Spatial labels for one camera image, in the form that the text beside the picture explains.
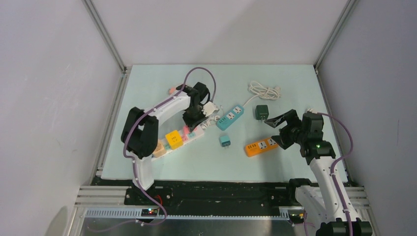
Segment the dark green cube adapter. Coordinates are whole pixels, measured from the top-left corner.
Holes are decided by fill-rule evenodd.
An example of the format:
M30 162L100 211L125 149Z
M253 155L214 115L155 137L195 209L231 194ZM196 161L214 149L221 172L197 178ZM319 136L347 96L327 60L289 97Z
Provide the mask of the dark green cube adapter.
M269 117L268 105L257 105L255 108L255 119L264 121Z

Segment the pink plug adapter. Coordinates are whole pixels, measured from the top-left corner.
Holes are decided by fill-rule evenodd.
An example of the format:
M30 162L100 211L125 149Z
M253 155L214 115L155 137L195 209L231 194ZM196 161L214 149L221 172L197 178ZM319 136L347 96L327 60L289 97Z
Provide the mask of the pink plug adapter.
M184 135L186 135L187 137L193 137L193 136L195 135L195 133L194 133L194 132L192 132L192 131L190 130L190 128L189 128L187 125L185 125L185 126L183 127L183 133L184 133Z

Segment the orange power strip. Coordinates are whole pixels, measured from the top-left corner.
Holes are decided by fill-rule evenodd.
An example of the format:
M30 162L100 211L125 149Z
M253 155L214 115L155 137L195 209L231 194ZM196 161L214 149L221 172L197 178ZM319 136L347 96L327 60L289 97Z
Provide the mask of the orange power strip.
M245 154L247 157L253 157L279 147L278 143L272 138L266 138L245 146Z

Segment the yellow cube socket adapter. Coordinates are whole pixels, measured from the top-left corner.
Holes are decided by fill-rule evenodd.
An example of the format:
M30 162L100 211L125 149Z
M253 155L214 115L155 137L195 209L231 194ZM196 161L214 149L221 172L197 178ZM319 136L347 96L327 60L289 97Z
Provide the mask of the yellow cube socket adapter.
M183 145L183 139L178 130L174 130L166 134L165 139L172 150L175 150Z

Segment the beige cube socket adapter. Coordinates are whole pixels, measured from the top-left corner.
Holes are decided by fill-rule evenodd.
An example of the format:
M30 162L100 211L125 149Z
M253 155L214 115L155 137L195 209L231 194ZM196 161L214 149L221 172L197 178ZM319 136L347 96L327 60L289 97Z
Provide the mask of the beige cube socket adapter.
M167 150L165 149L164 143L161 140L158 140L157 142L157 146L154 150L154 152L152 153L154 158L159 158L163 155L165 155L167 152Z

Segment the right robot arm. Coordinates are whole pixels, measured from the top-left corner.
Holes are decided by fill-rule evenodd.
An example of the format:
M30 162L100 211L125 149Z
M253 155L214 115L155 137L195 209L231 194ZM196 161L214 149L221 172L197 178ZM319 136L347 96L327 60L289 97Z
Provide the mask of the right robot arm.
M307 111L299 118L295 110L290 110L264 121L273 128L286 123L272 139L282 149L298 144L318 183L313 187L306 178L289 180L286 200L304 208L303 224L308 236L371 236L371 223L354 208L336 168L345 156L337 158L332 144L323 139L325 116Z

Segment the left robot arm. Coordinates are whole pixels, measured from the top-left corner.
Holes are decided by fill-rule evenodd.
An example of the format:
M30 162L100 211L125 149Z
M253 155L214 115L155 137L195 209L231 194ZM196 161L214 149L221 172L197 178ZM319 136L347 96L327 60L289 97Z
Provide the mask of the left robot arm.
M155 191L151 156L158 145L160 125L179 112L190 132L208 119L204 113L203 99L210 98L210 91L198 82L190 87L181 85L173 94L152 108L132 108L126 118L121 134L123 155L133 163L134 184L139 188L136 198L144 205L154 201Z

